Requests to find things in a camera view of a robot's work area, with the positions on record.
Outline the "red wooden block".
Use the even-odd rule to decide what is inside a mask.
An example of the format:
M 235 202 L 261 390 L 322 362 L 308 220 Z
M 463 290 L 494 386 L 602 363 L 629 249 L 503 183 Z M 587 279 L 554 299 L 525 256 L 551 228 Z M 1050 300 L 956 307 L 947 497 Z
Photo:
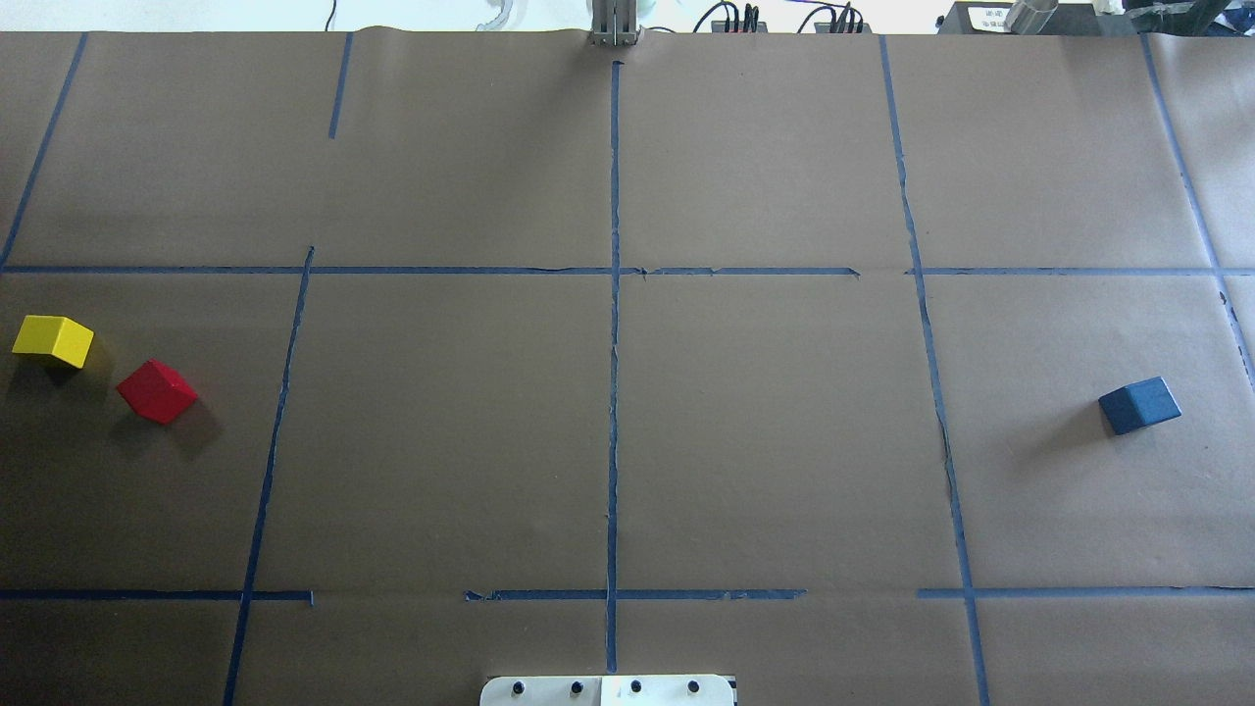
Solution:
M 158 425 L 169 425 L 200 398 L 192 385 L 166 362 L 147 359 L 115 385 L 131 411 Z

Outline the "blue wooden block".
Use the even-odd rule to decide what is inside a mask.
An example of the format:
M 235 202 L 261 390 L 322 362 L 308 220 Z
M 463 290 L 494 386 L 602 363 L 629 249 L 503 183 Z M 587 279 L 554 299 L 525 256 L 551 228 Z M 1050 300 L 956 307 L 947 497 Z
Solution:
M 1178 401 L 1163 377 L 1148 377 L 1111 390 L 1098 398 L 1098 405 L 1116 436 L 1182 416 Z

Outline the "yellow wooden block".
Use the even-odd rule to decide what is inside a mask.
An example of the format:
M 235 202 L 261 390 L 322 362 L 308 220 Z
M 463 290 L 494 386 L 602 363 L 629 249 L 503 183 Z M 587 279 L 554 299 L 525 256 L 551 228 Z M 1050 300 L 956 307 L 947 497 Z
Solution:
M 45 367 L 82 370 L 94 341 L 94 331 L 63 316 L 26 316 L 18 329 L 13 354 Z

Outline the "black box under cylinder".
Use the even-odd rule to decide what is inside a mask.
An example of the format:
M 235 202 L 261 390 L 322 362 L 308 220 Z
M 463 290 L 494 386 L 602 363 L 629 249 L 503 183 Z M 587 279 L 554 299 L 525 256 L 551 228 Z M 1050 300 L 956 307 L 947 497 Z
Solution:
M 1058 1 L 955 1 L 937 18 L 936 34 L 1102 36 L 1091 4 Z

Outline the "metal cylinder weight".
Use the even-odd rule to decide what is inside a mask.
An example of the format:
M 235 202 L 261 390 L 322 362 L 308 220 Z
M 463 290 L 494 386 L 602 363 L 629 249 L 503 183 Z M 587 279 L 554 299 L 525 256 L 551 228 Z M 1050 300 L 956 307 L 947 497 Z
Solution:
M 1040 35 L 1053 18 L 1058 0 L 1017 0 L 1007 10 L 1003 28 L 1008 34 Z

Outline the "aluminium frame post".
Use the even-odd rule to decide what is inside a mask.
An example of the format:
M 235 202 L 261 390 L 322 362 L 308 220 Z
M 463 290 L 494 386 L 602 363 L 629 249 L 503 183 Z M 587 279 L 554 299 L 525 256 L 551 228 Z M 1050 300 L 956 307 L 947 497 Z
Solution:
M 639 41 L 639 3 L 636 0 L 591 0 L 590 44 L 594 46 L 633 46 Z

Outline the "white pedestal column with base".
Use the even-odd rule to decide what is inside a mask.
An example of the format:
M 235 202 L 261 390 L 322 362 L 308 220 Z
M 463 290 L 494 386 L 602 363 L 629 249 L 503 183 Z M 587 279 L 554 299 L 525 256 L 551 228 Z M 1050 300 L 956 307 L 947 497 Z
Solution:
M 489 678 L 479 705 L 735 705 L 734 678 L 714 673 Z

